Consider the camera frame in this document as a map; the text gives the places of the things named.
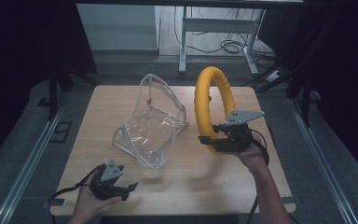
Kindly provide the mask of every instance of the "table top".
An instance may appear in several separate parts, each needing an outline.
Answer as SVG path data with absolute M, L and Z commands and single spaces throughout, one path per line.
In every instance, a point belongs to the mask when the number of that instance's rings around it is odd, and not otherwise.
M 247 168 L 234 156 L 218 156 L 198 139 L 194 115 L 195 87 L 170 87 L 186 107 L 188 126 L 175 139 L 172 154 L 159 169 L 141 165 L 133 156 L 112 144 L 113 134 L 130 117 L 138 86 L 98 86 L 77 134 L 59 189 L 72 187 L 93 168 L 114 159 L 124 165 L 116 186 L 138 182 L 126 202 L 111 205 L 102 216 L 140 215 L 224 215 L 249 213 L 255 200 L 255 182 Z M 232 87 L 238 110 L 260 111 L 253 89 Z M 211 87 L 210 109 L 213 124 L 222 124 L 224 110 L 216 87 Z M 269 168 L 283 198 L 292 198 L 281 163 L 264 118 L 250 121 L 249 127 L 261 132 L 268 144 Z M 64 206 L 51 206 L 56 216 L 72 215 L 78 190 L 64 193 Z M 288 212 L 296 209 L 286 203 Z

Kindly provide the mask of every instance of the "yellow ring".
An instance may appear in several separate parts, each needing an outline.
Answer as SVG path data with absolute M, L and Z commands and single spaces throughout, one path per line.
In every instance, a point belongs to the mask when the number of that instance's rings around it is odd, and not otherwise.
M 229 112 L 235 110 L 234 97 L 225 74 L 216 67 L 207 67 L 199 75 L 196 84 L 194 107 L 196 113 L 197 126 L 199 127 L 201 136 L 210 136 L 216 139 L 217 135 L 213 131 L 211 123 L 211 114 L 209 109 L 209 89 L 212 81 L 217 85 L 220 95 L 222 96 L 223 106 L 225 108 L 225 120 Z M 216 152 L 213 146 L 207 145 L 213 153 Z

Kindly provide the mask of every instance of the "aluminum rail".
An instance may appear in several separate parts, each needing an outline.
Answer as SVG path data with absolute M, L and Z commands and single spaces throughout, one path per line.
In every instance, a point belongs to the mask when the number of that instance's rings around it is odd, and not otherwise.
M 26 162 L 22 166 L 22 169 L 16 180 L 14 181 L 5 200 L 2 202 L 0 207 L 0 224 L 8 223 L 10 221 L 14 210 L 19 204 L 23 192 L 28 186 L 28 183 L 34 173 L 34 169 L 36 168 L 37 164 L 40 161 L 40 158 L 43 155 L 43 152 L 45 151 L 46 145 L 48 144 L 48 140 L 50 139 L 58 121 L 60 120 L 64 105 L 69 98 L 69 94 L 70 93 L 68 92 L 64 92 L 62 94 L 57 113 L 51 120 L 48 121 L 44 131 L 40 135 L 33 150 L 31 151 Z
M 358 223 L 356 215 L 353 213 L 351 208 L 351 204 L 345 195 L 344 190 L 339 185 L 336 177 L 333 174 L 333 171 L 330 169 L 330 166 L 324 157 L 324 154 L 316 141 L 315 137 L 313 136 L 312 131 L 309 127 L 305 124 L 303 119 L 301 118 L 300 108 L 298 107 L 295 99 L 288 99 L 288 104 L 290 105 L 293 114 L 296 117 L 296 121 L 301 129 L 301 132 L 304 134 L 308 145 L 310 146 L 310 150 L 312 155 L 319 166 L 319 169 L 324 177 L 324 181 L 326 182 L 327 187 L 332 194 L 334 201 L 337 204 L 338 210 L 341 213 L 345 223 L 352 224 Z

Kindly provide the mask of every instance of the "gray floor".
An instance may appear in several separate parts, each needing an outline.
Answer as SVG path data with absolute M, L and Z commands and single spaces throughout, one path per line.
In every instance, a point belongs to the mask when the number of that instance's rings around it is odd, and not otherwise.
M 95 58 L 99 75 L 90 76 L 102 84 L 109 85 L 138 85 L 147 73 L 162 77 L 169 85 L 194 85 L 200 70 L 208 65 L 220 67 L 226 73 L 232 86 L 240 86 L 241 83 L 252 78 L 249 75 L 249 69 L 243 63 L 243 58 L 190 58 L 185 75 L 177 72 L 178 64 L 175 57 L 142 56 L 141 60 L 138 56 L 128 56 L 126 59 L 125 57 L 96 55 Z M 43 208 L 42 204 L 57 190 L 93 91 L 89 83 L 76 76 L 72 78 L 75 87 L 68 93 L 68 99 L 59 120 L 59 122 L 72 122 L 69 135 L 62 143 L 57 143 L 62 140 L 60 133 L 55 133 L 50 137 L 50 140 L 56 141 L 50 141 L 47 144 L 26 189 L 19 195 L 18 205 L 11 206 L 13 213 L 9 223 L 51 223 L 48 209 Z M 301 132 L 295 114 L 284 95 L 286 86 L 287 83 L 283 83 L 269 91 L 258 93 L 257 97 L 267 114 L 266 121 L 271 129 L 283 170 L 295 198 L 296 211 L 292 216 L 299 223 L 345 223 L 338 209 L 337 200 L 326 185 L 306 137 Z M 29 104 L 0 148 L 0 206 L 12 188 L 30 151 L 48 124 L 48 108 L 37 106 L 43 97 L 48 97 L 47 82 L 40 83 L 32 89 Z M 315 105 L 310 108 L 310 124 L 311 131 L 358 219 L 358 163 L 326 125 Z M 239 223 L 244 223 L 247 218 L 246 214 L 233 216 Z M 115 223 L 175 223 L 168 217 L 165 218 L 149 217 L 140 221 L 130 217 L 113 217 L 113 220 L 116 221 Z M 58 223 L 65 223 L 67 220 L 68 217 L 57 217 Z M 96 217 L 90 223 L 99 223 L 99 221 L 100 218 Z M 190 219 L 186 222 L 211 223 L 210 219 L 209 221 L 208 219 Z M 259 215 L 256 215 L 252 223 L 259 222 Z

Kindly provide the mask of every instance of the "clear plastic bag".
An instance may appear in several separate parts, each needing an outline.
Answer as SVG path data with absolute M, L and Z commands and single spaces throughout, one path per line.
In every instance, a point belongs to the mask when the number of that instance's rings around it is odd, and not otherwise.
M 185 106 L 165 81 L 149 74 L 141 82 L 130 118 L 116 130 L 113 144 L 142 165 L 159 168 L 170 156 L 174 139 L 187 124 Z

